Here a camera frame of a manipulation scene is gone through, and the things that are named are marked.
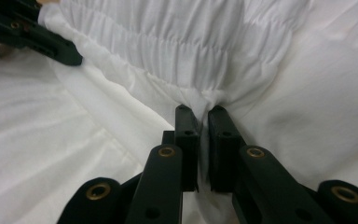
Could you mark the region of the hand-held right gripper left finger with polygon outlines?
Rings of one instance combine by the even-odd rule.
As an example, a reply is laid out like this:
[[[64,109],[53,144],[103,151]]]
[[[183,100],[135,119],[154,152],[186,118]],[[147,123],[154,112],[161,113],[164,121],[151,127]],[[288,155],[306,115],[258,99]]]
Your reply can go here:
[[[189,107],[179,105],[175,108],[174,130],[163,132],[162,143],[182,149],[182,190],[197,190],[200,131],[198,120]]]

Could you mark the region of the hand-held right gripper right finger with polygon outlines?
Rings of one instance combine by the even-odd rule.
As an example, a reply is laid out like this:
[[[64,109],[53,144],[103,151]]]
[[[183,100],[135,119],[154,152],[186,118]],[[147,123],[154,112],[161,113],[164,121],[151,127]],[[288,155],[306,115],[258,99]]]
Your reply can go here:
[[[237,178],[236,157],[243,138],[224,107],[208,112],[209,178],[211,190],[232,192]]]

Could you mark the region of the white pleated skirt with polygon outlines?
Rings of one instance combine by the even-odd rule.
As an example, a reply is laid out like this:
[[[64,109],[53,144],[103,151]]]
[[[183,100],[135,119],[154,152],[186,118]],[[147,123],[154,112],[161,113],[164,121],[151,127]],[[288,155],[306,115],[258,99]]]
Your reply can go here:
[[[0,224],[56,224],[124,182],[174,125],[223,106],[300,183],[358,187],[358,0],[42,0],[83,57],[0,53]]]

